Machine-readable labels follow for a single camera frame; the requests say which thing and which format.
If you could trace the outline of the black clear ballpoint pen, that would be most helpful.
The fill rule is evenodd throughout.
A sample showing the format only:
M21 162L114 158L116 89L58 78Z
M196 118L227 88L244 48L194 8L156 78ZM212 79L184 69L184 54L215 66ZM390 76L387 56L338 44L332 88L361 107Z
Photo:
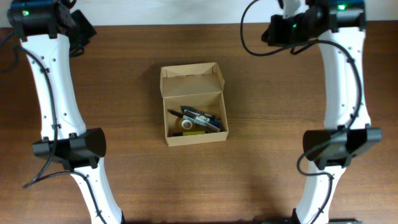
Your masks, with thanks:
M207 112L204 112L204 111L201 111L201 110L197 110L197 109L192 108L192 107L189 107L189 106L180 106L180 107L181 107L181 109L183 109L183 110L189 110L189 111L191 111L191 112L194 112L194 113L196 113L196 114L203 115L203 116L205 116L205 117L207 117L207 118L210 118L210 119L219 119L219 118L220 118L220 117L217 116L217 115L209 114L209 113L207 113Z

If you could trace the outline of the black whiteboard marker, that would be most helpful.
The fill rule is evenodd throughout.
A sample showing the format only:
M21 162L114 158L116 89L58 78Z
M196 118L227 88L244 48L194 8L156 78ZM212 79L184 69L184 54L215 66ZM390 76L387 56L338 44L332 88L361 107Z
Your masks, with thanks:
M204 119L202 119L202 118L200 118L199 116L193 114L192 112L189 112L188 110L185 110L185 114L186 114L187 116L189 116L189 117L191 117L191 118L197 120L197 121L200 121L200 122L204 123L204 124L205 124L206 126L208 126L210 129L212 129L212 130L214 130L214 131L216 131L216 132L220 132L220 131L221 131L221 129L220 129L219 127L217 127L217 126L215 126L215 125L209 123L208 121L205 121Z

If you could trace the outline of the brown cardboard box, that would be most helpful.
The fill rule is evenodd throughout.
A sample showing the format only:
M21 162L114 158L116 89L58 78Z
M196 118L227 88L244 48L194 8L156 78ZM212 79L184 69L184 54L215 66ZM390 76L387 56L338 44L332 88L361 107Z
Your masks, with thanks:
M223 90L224 78L216 62L174 65L160 69L165 139L169 147L227 140L229 127ZM173 137L173 133L179 133L175 129L178 117L167 110L183 113L180 106L189 106L219 116L215 121L221 123L221 131L216 132L199 125L206 134Z

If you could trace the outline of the yellow tape roll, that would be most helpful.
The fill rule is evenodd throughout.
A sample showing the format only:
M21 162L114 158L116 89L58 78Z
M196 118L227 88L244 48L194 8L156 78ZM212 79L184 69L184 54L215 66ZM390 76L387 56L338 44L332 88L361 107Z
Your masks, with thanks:
M183 118L176 119L175 129L178 132L201 131L201 127L198 124Z

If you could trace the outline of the blue whiteboard marker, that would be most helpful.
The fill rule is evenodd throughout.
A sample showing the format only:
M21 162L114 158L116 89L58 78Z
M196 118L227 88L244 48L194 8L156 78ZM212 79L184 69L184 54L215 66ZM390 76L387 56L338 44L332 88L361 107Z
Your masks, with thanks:
M214 126L216 126L216 127L218 127L218 128L221 127L221 123L219 123L219 122L217 122L217 121L215 121L215 120L213 120L213 119L210 119L210 118L208 118L208 117L206 117L206 116L204 116L204 115L201 115L201 114L199 114L199 113L196 113L196 112L193 112L193 111L190 111L190 110L186 110L186 111L187 111L187 112L193 113L195 116L198 116L199 118L205 120L206 122L211 123L212 125L214 125Z

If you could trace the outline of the black Sharpie marker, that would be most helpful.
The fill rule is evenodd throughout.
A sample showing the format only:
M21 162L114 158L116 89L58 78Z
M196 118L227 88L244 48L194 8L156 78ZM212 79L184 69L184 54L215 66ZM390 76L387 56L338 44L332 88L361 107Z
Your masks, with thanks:
M174 110L167 110L167 111L168 111L170 114L174 115L174 116L177 116L177 117L179 117L179 118L183 118L183 119L185 119L185 120L191 121L192 123L195 123L195 124L198 124L198 125L204 126L204 127L207 126L204 122L199 121L199 120L194 119L194 118L191 118L191 117L189 117L189 116L187 116L187 115L185 115L185 114L181 114L181 113L176 112L176 111L174 111Z

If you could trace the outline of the yellow highlighter marker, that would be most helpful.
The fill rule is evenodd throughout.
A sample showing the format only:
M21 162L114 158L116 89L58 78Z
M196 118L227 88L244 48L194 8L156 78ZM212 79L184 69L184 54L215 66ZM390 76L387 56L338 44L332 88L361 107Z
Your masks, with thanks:
M179 132L179 133L173 133L173 137L177 136L193 136L193 135L200 135L200 134L206 134L206 131L186 131L186 132Z

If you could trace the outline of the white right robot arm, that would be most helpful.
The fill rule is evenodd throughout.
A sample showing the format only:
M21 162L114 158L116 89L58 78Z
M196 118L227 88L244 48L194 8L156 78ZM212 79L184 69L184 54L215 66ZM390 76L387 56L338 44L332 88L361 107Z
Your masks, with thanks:
M355 157L382 138L371 125L363 87L366 10L363 1L282 0L262 40L270 46L318 45L325 71L326 112L323 129L303 135L308 161L302 198L292 223L328 223L336 185Z

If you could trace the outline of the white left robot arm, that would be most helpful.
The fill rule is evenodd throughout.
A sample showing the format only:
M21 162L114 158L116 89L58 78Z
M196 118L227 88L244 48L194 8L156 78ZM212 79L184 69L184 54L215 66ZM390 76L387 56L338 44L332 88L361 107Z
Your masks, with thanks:
M61 175L78 184L92 223L124 223L104 168L106 139L101 128L88 129L73 89L70 59L85 52L95 28L75 1L15 0L7 19L20 40L14 53L30 63L41 114L41 138L34 155L45 159L43 168L24 185L28 188Z

